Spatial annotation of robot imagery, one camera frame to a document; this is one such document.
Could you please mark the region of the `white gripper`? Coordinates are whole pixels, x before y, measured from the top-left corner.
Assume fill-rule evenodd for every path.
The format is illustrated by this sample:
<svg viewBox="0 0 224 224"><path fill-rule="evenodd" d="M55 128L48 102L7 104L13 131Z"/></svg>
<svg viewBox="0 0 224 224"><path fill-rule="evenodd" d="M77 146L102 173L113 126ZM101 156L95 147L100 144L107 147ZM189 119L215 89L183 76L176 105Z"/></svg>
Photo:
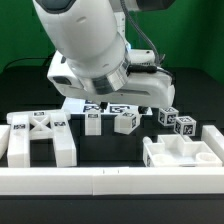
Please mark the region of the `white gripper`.
<svg viewBox="0 0 224 224"><path fill-rule="evenodd" d="M160 67L156 72L131 72L127 83L113 93L105 95L88 93L60 52L55 53L47 78L63 96L93 101L99 105L101 111L107 109L108 103L116 103L139 106L138 112L147 114L148 107L170 107L175 96L172 77Z"/></svg>

